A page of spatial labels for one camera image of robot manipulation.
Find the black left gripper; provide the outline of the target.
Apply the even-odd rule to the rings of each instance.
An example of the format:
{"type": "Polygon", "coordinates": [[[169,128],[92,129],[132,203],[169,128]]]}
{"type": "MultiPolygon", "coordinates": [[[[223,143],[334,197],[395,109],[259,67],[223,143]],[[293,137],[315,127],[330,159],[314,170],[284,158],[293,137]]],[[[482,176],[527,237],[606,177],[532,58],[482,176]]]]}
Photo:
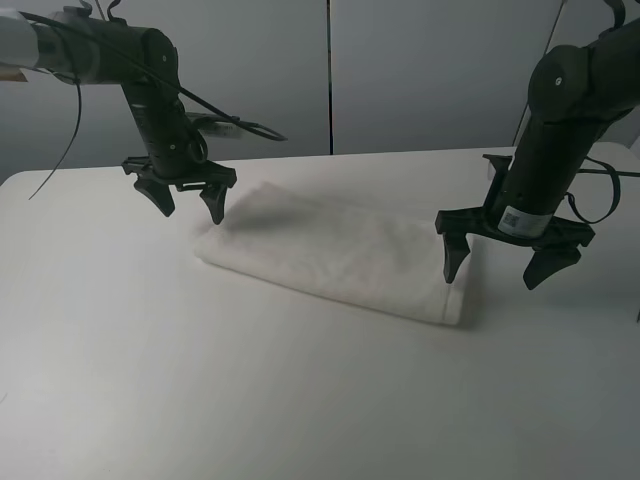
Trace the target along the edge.
{"type": "Polygon", "coordinates": [[[134,189],[149,199],[165,217],[170,217],[175,211],[169,187],[203,189],[199,196],[215,225],[220,225],[224,219],[227,188],[232,188],[237,181],[233,168],[210,161],[180,163],[175,171],[164,171],[155,166],[150,157],[128,157],[122,168],[126,175],[136,175],[134,189]]]}

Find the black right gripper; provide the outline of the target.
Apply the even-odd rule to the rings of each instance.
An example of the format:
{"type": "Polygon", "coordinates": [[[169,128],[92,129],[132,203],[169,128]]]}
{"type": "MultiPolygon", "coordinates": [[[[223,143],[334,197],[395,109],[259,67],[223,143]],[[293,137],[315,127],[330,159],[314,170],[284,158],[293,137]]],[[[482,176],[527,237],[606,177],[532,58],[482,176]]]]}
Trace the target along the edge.
{"type": "MultiPolygon", "coordinates": [[[[441,210],[435,220],[438,234],[444,242],[444,280],[452,284],[457,272],[470,254],[466,234],[473,234],[519,247],[540,249],[560,244],[587,247],[595,237],[591,226],[571,220],[552,217],[542,236],[526,239],[507,235],[492,227],[483,207],[441,210]]],[[[545,248],[535,251],[527,265],[523,280],[528,289],[535,289],[559,271],[577,264],[581,253],[577,247],[545,248]]]]}

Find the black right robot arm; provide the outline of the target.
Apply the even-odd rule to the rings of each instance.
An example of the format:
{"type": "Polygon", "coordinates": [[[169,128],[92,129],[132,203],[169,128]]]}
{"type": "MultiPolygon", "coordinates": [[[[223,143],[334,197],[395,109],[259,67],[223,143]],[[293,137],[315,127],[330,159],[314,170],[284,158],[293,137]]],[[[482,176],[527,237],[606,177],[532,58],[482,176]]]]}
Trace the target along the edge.
{"type": "Polygon", "coordinates": [[[621,1],[608,4],[614,23],[584,47],[559,45],[536,65],[528,86],[530,118],[514,155],[488,155],[495,175],[480,207],[441,210],[446,283],[470,253],[470,234],[534,254],[523,280],[533,290],[575,265],[595,236],[592,221],[559,218],[562,201],[592,146],[639,104],[639,22],[621,1]]]}

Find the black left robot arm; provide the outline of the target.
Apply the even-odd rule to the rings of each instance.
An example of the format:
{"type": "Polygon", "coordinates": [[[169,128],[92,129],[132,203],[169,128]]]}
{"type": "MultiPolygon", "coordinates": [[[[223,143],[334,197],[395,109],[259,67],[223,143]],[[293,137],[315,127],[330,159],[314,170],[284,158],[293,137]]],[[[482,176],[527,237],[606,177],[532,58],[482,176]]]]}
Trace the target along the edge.
{"type": "Polygon", "coordinates": [[[4,8],[1,64],[46,70],[75,86],[120,86],[146,148],[144,156],[122,164],[125,174],[136,175],[135,189],[165,216],[175,210],[173,189],[197,190],[213,223],[222,222],[236,172],[209,161],[200,131],[223,118],[187,114],[177,50],[160,30],[95,19],[88,4],[50,17],[4,8]]]}

